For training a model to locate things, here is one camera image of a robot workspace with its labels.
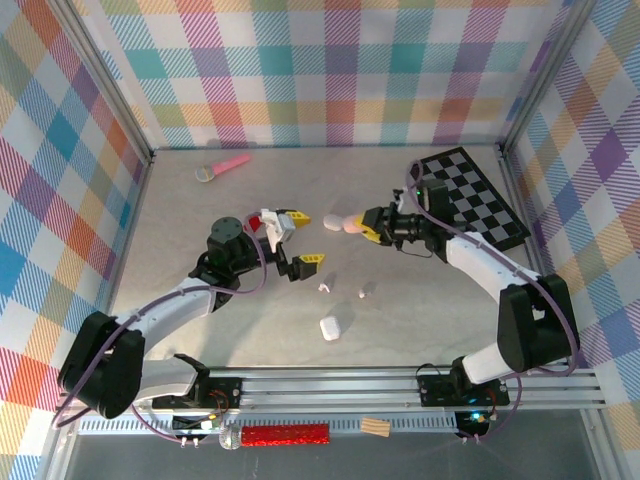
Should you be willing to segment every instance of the black and white checkerboard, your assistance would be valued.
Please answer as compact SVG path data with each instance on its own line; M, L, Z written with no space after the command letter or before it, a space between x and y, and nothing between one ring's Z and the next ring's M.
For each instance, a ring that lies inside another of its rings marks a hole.
M422 159L424 178L444 180L455 219L473 225L500 251L524 243L530 233L464 148Z

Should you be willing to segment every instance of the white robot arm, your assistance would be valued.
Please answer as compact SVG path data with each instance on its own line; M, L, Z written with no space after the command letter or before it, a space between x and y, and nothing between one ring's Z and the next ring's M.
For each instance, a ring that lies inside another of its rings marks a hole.
M422 187L419 198L423 203L428 200L429 215L463 231L468 238L454 236L423 215L400 213L403 190L394 191L396 201L389 207L367 210L357 223L367 239L383 246L400 250L404 242L424 242L429 251L466 273L498 303L497 341L453 362L452 381L458 392L569 356L571 342L562 322L523 277L537 281L556 302L579 345L564 280L557 275L543 277L518 265L469 225L455 222L444 182L429 180Z
M137 400L193 394L194 383L205 374L204 365L185 355L146 362L144 356L186 323L216 311L234 295L249 293L238 290L242 274L275 263L280 276L305 280L315 275L324 260L322 254L311 254L293 257L289 263L284 254L282 242L311 221L305 214L262 210L253 220L253 230L265 225L266 237L252 239L235 218L216 221L207 251L189 277L146 307L115 317L102 312L89 315L60 370L60 387L105 418L120 415ZM107 347L112 336L117 339ZM106 348L109 350L92 368Z

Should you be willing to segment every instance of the colorful plaid backdrop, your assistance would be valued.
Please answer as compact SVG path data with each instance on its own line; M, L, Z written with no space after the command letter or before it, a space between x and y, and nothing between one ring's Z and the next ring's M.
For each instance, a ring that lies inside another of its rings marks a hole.
M45 0L0 11L0 479L33 478L82 319L104 308L142 162Z
M640 478L640 1L600 0L515 167Z
M150 141L189 148L495 143L572 0L75 3Z

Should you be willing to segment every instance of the pink toy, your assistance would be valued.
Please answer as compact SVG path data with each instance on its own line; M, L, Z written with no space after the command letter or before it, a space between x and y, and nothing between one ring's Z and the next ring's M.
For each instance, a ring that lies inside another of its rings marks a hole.
M342 222L342 228L347 233L362 233L362 227L359 227L355 224L355 222L360 218L361 215L350 215L346 217Z
M247 163L251 160L251 156L248 153L233 157L224 162L214 163L212 165L204 165L196 170L196 178L199 182L210 182L221 173L231 170L232 168L239 167L243 163Z

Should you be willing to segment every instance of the wooden block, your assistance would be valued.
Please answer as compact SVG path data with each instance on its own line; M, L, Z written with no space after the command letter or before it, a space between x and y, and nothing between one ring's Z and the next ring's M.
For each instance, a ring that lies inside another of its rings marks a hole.
M362 433L370 433L372 435L378 435L380 437L388 437L391 433L391 422L386 420L378 420L377 418L363 418L362 426L360 427Z

